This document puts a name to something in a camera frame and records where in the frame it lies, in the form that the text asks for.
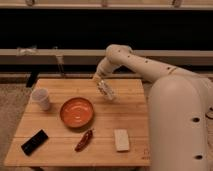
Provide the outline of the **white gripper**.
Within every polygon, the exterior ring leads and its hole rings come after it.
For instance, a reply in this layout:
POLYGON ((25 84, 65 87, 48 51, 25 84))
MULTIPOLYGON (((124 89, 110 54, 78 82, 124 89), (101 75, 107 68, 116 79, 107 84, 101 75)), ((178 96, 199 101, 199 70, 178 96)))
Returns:
POLYGON ((110 74, 110 69, 106 66, 98 66, 92 80, 98 84, 110 74))

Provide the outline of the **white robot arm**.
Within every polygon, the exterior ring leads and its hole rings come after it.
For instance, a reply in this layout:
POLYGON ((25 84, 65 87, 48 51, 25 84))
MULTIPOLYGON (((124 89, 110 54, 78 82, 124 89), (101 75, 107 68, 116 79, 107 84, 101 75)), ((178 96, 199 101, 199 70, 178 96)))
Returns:
POLYGON ((109 100, 115 94, 104 79, 121 66, 153 84, 148 95, 150 171, 210 171, 205 115, 213 109, 213 81, 112 44, 93 76, 109 100))

